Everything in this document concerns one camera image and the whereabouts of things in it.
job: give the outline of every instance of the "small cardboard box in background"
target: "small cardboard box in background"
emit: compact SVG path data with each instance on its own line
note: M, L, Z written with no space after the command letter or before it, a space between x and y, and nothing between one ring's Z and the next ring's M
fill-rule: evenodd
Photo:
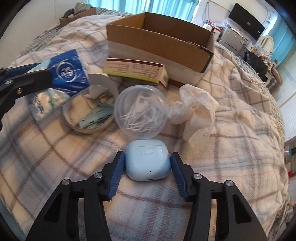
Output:
M67 24L79 19L79 18L82 18L82 17L86 17L86 16L92 16L92 15L96 15L96 7L92 7L91 9L89 10L86 10L86 11L83 11L81 13L78 13L74 16L71 16L71 17L67 17L67 18L60 18L59 19L59 22L60 22L60 27L64 27L66 26Z
M146 61L108 58L103 73L144 80L155 84L161 82L165 87L168 84L168 74L164 65Z
M197 84L214 52L210 31L150 12L107 24L107 36L110 57L161 63L183 84Z

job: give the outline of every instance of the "silver bolt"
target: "silver bolt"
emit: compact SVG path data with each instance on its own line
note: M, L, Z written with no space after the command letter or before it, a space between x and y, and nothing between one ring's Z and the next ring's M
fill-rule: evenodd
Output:
M195 174L193 175L193 178L195 178L195 179L199 180L199 179L201 179L201 178L202 178L202 175L201 175L201 174L199 174L199 173L195 173Z
M63 181L62 181L62 184L63 185L68 185L70 183L70 180L69 179L64 179Z
M103 176L103 174L100 172L97 172L94 174L94 178L101 178L102 176Z
M17 89L17 94L20 95L22 93L22 88Z
M5 84L9 85L10 83L12 83L12 80L6 81Z
M226 185L229 186L229 187L232 187L234 185L234 183L231 180L227 180Z

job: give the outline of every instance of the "black flat screen monitor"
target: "black flat screen monitor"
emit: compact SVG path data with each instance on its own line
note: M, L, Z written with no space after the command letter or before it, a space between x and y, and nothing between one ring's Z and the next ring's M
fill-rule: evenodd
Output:
M229 18L246 30L254 39L258 39L264 31L264 26L246 9L236 3Z

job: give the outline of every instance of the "curtain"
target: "curtain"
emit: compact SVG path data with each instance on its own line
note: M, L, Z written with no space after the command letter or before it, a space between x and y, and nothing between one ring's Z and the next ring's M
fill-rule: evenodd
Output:
M280 70L295 52L296 40L280 15L268 35L274 39L274 52L271 61L276 59L278 61L277 69Z
M132 14L154 12L191 21L199 0L88 0L95 7Z

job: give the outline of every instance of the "round transparent container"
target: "round transparent container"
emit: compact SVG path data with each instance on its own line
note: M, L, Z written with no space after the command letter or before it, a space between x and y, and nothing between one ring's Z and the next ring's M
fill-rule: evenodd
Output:
M164 95L148 85L135 85L122 91L115 101L114 115L120 129L136 139L155 137L168 119Z

